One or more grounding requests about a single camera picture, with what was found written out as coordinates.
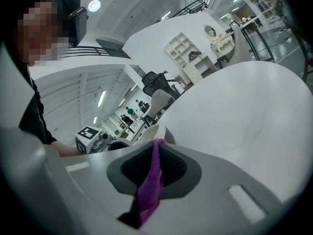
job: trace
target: shelf compartment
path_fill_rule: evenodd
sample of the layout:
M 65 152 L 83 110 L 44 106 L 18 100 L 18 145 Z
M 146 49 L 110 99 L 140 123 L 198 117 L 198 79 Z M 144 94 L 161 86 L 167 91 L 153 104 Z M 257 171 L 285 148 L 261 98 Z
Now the shelf compartment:
M 177 37 L 175 37 L 172 41 L 169 42 L 169 44 L 175 47 L 180 44 L 180 40 Z
M 166 50 L 167 52 L 170 52 L 172 49 L 173 49 L 173 47 L 170 46 L 170 45 L 165 46 L 165 50 Z
M 186 39 L 186 36 L 183 33 L 181 33 L 177 36 L 177 38 L 182 42 L 184 39 Z
M 186 50 L 186 46 L 183 43 L 180 43 L 179 45 L 177 45 L 174 50 L 178 53 L 181 54 Z
M 175 58 L 175 61 L 177 63 L 180 63 L 181 61 L 184 61 L 184 60 L 182 59 L 182 57 L 178 56 L 178 57 Z
M 186 47 L 189 47 L 189 46 L 192 45 L 192 42 L 191 42 L 188 38 L 186 38 L 184 41 L 182 41 L 182 43 L 183 43 Z
M 187 64 L 184 60 L 182 60 L 181 62 L 178 63 L 180 65 L 180 67 L 182 67 L 183 65 Z
M 171 51 L 170 54 L 171 54 L 171 56 L 172 56 L 173 58 L 176 58 L 176 57 L 177 57 L 177 52 L 174 51 L 174 50 Z

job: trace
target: person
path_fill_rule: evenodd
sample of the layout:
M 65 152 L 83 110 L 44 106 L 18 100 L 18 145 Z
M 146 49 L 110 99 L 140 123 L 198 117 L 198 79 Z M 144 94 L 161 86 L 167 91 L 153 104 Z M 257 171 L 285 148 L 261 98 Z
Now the person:
M 46 55 L 63 37 L 62 30 L 69 29 L 66 27 L 68 15 L 80 7 L 80 0 L 18 1 L 18 7 L 12 9 L 6 18 L 8 33 L 3 41 L 15 66 L 35 92 L 19 128 L 35 135 L 43 144 L 54 147 L 61 157 L 80 155 L 76 147 L 58 142 L 47 130 L 44 105 L 28 69 L 31 63 Z
M 146 113 L 147 110 L 149 109 L 149 104 L 144 103 L 142 101 L 139 102 L 138 99 L 136 99 L 136 103 L 138 104 L 139 109 L 143 112 Z
M 133 116 L 135 120 L 138 118 L 138 115 L 135 113 L 133 109 L 126 107 L 126 110 L 127 110 L 127 113 Z
M 134 121 L 132 121 L 132 120 L 130 119 L 130 117 L 126 116 L 125 114 L 123 115 L 122 120 L 123 120 L 125 123 L 127 123 L 128 126 L 131 126 L 131 125 L 133 124 L 133 122 L 134 122 Z

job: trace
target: black office chair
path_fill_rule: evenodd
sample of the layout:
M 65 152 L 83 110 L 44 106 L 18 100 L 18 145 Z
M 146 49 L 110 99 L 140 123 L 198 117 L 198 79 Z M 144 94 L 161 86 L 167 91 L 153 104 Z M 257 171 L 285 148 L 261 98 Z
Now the black office chair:
M 151 71 L 142 78 L 142 82 L 145 85 L 142 91 L 148 96 L 152 96 L 154 92 L 156 92 L 157 90 L 165 91 L 166 93 L 171 95 L 175 100 L 178 99 L 180 96 L 180 93 L 175 88 L 175 86 L 171 87 L 168 84 L 168 80 L 166 80 L 163 73 L 157 75 Z

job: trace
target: cable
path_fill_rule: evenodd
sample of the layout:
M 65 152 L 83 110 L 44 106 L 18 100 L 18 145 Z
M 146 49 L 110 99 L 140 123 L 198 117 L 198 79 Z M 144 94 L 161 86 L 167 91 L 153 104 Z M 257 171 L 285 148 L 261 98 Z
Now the cable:
M 290 54 L 292 54 L 293 52 L 295 52 L 297 49 L 299 49 L 300 48 L 300 46 L 298 47 L 298 48 L 296 48 L 296 49 L 294 49 L 292 52 L 290 52 L 289 54 L 287 54 L 286 56 L 284 56 L 281 60 L 279 60 L 279 61 L 277 61 L 276 63 L 278 64 L 278 63 L 280 63 L 283 59 L 285 59 L 285 57 L 288 57 Z
M 279 45 L 279 44 L 285 42 L 285 41 L 286 41 L 286 38 L 285 38 L 283 41 L 281 41 L 281 42 L 279 42 L 279 43 L 277 43 L 277 44 L 274 44 L 274 45 L 269 46 L 269 48 L 272 48 L 272 47 L 274 47 L 274 46 L 276 46 L 276 45 Z

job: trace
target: purple cloth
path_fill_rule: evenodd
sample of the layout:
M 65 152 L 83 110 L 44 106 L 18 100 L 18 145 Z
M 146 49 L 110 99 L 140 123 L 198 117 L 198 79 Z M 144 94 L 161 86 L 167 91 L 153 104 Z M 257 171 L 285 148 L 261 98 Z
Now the purple cloth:
M 137 192 L 141 224 L 144 224 L 157 209 L 160 203 L 159 194 L 163 189 L 159 145 L 166 143 L 166 141 L 164 139 L 156 139 L 153 140 L 152 143 L 153 151 L 150 171 Z
M 153 151 L 148 175 L 138 188 L 129 212 L 118 219 L 134 228 L 142 226 L 157 209 L 159 195 L 163 189 L 163 176 L 160 165 L 159 145 L 166 143 L 163 139 L 152 140 Z

